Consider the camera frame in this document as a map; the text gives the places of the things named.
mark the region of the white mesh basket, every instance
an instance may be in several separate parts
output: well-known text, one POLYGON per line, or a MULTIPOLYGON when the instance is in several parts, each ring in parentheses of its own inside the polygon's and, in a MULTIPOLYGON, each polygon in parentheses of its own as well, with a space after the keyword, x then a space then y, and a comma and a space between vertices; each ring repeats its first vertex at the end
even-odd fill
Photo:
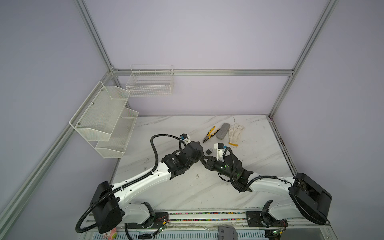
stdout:
POLYGON ((70 120, 70 125, 95 148, 103 158, 121 158, 128 146, 138 112, 126 108, 129 91, 116 87, 100 88, 92 101, 87 100, 70 120), (78 117, 80 109, 87 109, 78 117))
POLYGON ((104 158, 121 158, 128 146, 138 112, 124 108, 108 142, 98 142, 96 151, 104 158))
POLYGON ((116 86, 103 86, 74 128, 87 141, 108 141, 129 91, 116 86))
POLYGON ((131 65, 131 71, 126 85, 131 97, 172 95, 172 65, 131 65))

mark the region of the cotton glove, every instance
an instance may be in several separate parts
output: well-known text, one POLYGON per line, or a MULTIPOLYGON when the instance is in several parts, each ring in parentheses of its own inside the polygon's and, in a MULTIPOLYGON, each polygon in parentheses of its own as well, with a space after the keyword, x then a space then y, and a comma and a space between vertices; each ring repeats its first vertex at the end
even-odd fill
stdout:
POLYGON ((235 124, 230 127, 229 134, 229 144, 238 147, 240 143, 241 132, 245 129, 243 125, 235 124))

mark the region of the colorful cable strip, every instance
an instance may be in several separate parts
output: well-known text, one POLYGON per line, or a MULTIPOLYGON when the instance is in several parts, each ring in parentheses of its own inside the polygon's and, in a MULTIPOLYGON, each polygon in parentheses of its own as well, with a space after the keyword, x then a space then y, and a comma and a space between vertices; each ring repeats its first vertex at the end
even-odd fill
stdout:
POLYGON ((169 215, 178 214, 245 214, 245 212, 170 212, 169 215))
POLYGON ((170 222, 188 222, 188 221, 240 221, 246 218, 206 218, 206 219, 170 219, 170 222))

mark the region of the white marble surface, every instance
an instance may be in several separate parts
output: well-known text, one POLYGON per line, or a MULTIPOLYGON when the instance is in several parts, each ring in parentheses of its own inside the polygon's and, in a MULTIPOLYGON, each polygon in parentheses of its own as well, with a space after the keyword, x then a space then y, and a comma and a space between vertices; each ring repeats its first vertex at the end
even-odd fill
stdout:
MULTIPOLYGON (((219 128, 224 122, 245 126, 239 147, 232 147, 243 168, 262 175, 292 176, 265 115, 162 116, 137 118, 113 182, 124 181, 153 167, 155 157, 149 142, 153 135, 187 133, 193 141, 202 142, 212 126, 219 128)), ((228 145, 228 140, 228 134, 223 140, 214 136, 201 145, 205 151, 213 149, 214 143, 228 145)), ((178 141, 169 137, 157 137, 154 144, 159 161, 179 147, 178 141)), ((221 180, 217 172, 207 170, 198 162, 185 174, 140 194, 132 203, 149 202, 155 210, 246 209, 263 207, 271 199, 278 201, 280 197, 264 192, 238 193, 229 182, 221 180)))

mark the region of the aluminum frame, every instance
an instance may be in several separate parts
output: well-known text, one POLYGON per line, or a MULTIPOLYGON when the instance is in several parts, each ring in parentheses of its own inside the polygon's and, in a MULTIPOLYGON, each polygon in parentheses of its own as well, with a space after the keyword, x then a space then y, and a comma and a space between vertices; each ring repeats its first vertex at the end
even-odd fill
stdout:
MULTIPOLYGON (((85 23, 87 30, 89 31, 92 40, 94 41, 97 50, 107 67, 108 71, 102 78, 102 82, 107 83, 110 80, 113 80, 116 86, 121 87, 120 83, 117 79, 118 76, 130 75, 130 70, 118 70, 113 67, 111 61, 108 57, 108 54, 105 50, 105 47, 101 41, 101 38, 96 30, 95 24, 90 16, 89 10, 86 6, 84 0, 74 0, 79 13, 85 23)), ((306 60, 309 52, 313 48, 314 43, 316 42, 321 30, 324 28, 326 21, 329 19, 332 11, 334 10, 338 0, 329 0, 326 4, 318 22, 316 23, 307 43, 305 44, 293 70, 174 70, 174 75, 176 76, 288 76, 288 79, 281 90, 276 102, 274 103, 271 112, 269 114, 270 124, 274 131, 277 141, 287 159, 288 165, 291 168, 293 174, 296 174, 297 171, 291 161, 291 158, 286 151, 286 147, 280 137, 280 134, 277 131, 277 128, 273 122, 272 117, 276 114, 278 107, 280 106, 282 100, 286 96, 290 86, 295 80, 299 70, 301 69, 304 61, 306 60)), ((99 89, 94 89, 93 92, 88 96, 85 101, 91 101, 92 96, 94 96, 99 89)), ((6 206, 4 211, 0 214, 0 240, 5 238, 5 236, 9 233, 14 223, 17 221, 18 217, 21 215, 22 211, 25 209, 27 204, 29 203, 33 193, 40 185, 41 181, 44 179, 47 172, 50 170, 50 167, 54 164, 57 156, 65 147, 66 143, 70 139, 71 135, 74 133, 74 129, 68 124, 64 130, 61 132, 59 137, 41 159, 39 164, 32 171, 27 180, 23 183, 22 187, 18 190, 9 204, 6 206)), ((116 167, 118 166, 118 159, 115 169, 111 175, 111 180, 116 171, 116 167)), ((324 232, 324 234, 331 234, 332 239, 337 239, 336 235, 334 235, 333 230, 331 229, 328 232, 324 232)))
POLYGON ((305 60, 307 59, 310 51, 313 48, 313 45, 315 44, 316 40, 319 38, 319 34, 323 30, 325 23, 331 16, 333 10, 335 9, 337 3, 339 0, 328 0, 327 4, 325 5, 323 12, 321 13, 319 20, 317 21, 315 27, 312 30, 312 33, 310 37, 307 40, 307 43, 305 44, 303 50, 300 53, 299 58, 297 59, 295 66, 293 67, 293 74, 292 76, 289 76, 287 81, 285 82, 283 89, 281 90, 279 96, 277 97, 275 103, 273 104, 273 107, 271 109, 271 112, 269 113, 270 117, 273 117, 277 109, 279 108, 280 104, 282 103, 284 97, 289 91, 289 88, 292 86, 293 81, 295 80, 297 74, 299 73, 301 67, 303 66, 305 60))
MULTIPOLYGON (((116 76, 129 76, 130 69, 112 71, 116 76)), ((292 69, 173 69, 174 76, 292 76, 292 69)))

